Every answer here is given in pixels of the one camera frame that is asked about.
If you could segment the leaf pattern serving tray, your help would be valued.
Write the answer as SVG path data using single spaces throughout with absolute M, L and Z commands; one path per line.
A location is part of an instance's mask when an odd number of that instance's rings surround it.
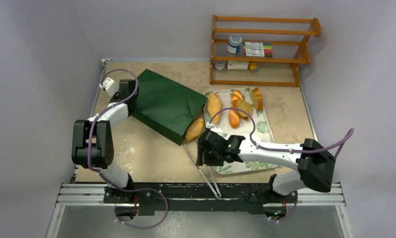
M 225 89 L 225 90 L 217 90 L 212 91 L 222 102 L 222 108 L 226 108 L 231 105 L 231 95 L 232 91 L 235 89 Z M 271 132 L 270 124 L 268 121 L 268 117 L 265 111 L 253 109 L 252 118 L 255 121 L 256 129 L 253 133 L 253 139 L 261 142 L 274 142 L 274 138 Z M 210 115 L 207 112 L 207 109 L 204 109 L 204 119 L 206 123 L 206 127 L 218 127 L 223 130 L 223 132 L 227 133 L 228 136 L 231 135 L 242 135 L 248 137 L 250 132 L 253 129 L 252 122 L 249 120 L 241 119 L 238 128 L 234 129 L 230 126 L 228 120 L 228 111 L 224 111 L 220 113 L 220 119 L 218 123 L 209 123 Z M 220 175 L 229 175 L 229 174 L 237 174 L 243 172 L 253 172 L 257 170 L 268 170 L 274 169 L 277 165 L 269 164 L 267 162 L 234 162 L 227 163 L 224 162 L 223 166 L 214 167 L 215 172 Z

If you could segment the metal tongs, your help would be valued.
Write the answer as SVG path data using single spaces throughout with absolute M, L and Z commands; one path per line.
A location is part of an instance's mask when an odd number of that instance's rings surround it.
M 222 197 L 222 193 L 218 187 L 218 184 L 216 182 L 216 179 L 215 179 L 211 169 L 206 167 L 208 174 L 210 176 L 210 179 L 211 179 L 211 181 L 209 181 L 208 178 L 206 177 L 206 175 L 204 174 L 204 172 L 200 169 L 200 167 L 198 165 L 196 165 L 196 160 L 194 159 L 193 155 L 189 152 L 188 147 L 186 146 L 185 143 L 182 143 L 182 147 L 184 148 L 186 154 L 188 155 L 188 157 L 190 158 L 192 163 L 195 165 L 195 167 L 198 170 L 201 177 L 204 179 L 204 181 L 208 185 L 208 187 L 211 190 L 211 192 L 213 193 L 214 197 L 217 199 L 220 199 Z

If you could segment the green paper bag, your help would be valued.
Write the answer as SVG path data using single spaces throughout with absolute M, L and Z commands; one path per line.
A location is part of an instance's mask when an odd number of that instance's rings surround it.
M 138 77 L 133 116 L 177 145 L 201 112 L 207 97 L 149 69 Z

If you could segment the fake baguette bread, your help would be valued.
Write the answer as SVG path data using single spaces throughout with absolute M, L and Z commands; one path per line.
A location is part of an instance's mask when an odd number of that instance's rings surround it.
M 243 96 L 240 91 L 238 90 L 233 90 L 232 95 L 231 95 L 231 107 L 236 108 L 237 107 L 237 100 L 243 99 Z M 230 126 L 234 129 L 238 128 L 239 123 L 240 123 L 240 116 L 235 112 L 235 110 L 230 110 L 229 115 L 228 115 L 229 123 Z

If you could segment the orange fake bread slice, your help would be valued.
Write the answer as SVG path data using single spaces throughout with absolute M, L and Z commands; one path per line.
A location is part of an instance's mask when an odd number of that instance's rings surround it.
M 259 88 L 254 88 L 250 90 L 250 98 L 252 100 L 253 106 L 256 110 L 263 109 L 263 97 Z

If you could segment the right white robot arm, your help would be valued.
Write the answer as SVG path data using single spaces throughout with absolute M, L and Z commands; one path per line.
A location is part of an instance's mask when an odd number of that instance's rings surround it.
M 330 192 L 336 158 L 314 139 L 301 144 L 254 142 L 249 137 L 231 135 L 225 139 L 206 129 L 198 138 L 198 158 L 201 166 L 221 166 L 232 162 L 260 162 L 287 167 L 289 172 L 270 177 L 266 196 L 277 202 L 285 195 L 309 188 Z

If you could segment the yellow fake bread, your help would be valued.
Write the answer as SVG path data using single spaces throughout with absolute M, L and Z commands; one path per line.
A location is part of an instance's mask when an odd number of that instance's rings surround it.
M 208 101 L 207 101 L 207 112 L 210 115 L 210 118 L 214 117 L 212 122 L 218 123 L 220 119 L 220 114 L 217 116 L 215 115 L 217 112 L 219 112 L 222 109 L 222 102 L 220 99 L 214 94 L 210 93 L 208 96 Z

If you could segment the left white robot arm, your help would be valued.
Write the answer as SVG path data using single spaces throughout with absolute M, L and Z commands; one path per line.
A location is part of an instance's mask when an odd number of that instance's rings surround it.
M 108 193 L 116 192 L 118 199 L 128 203 L 135 198 L 134 184 L 113 160 L 112 130 L 136 109 L 139 90 L 134 79 L 116 83 L 107 77 L 102 87 L 112 98 L 103 112 L 74 123 L 71 158 L 74 164 L 97 172 L 108 184 Z

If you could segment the small oval bread roll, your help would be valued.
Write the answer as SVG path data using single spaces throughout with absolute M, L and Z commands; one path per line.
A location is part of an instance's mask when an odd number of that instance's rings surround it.
M 187 129 L 185 141 L 189 142 L 200 136 L 204 128 L 205 122 L 203 118 L 196 119 Z

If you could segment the brown speckled bread slice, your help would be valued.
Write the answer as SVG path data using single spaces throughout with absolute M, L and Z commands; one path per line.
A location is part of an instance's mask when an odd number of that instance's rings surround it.
M 244 118 L 245 120 L 249 120 L 248 115 L 251 116 L 253 114 L 253 106 L 243 99 L 238 99 L 236 101 L 236 107 L 238 109 L 241 109 L 241 110 L 247 112 L 247 114 L 245 114 L 242 111 L 236 111 L 236 113 L 239 115 L 239 117 Z

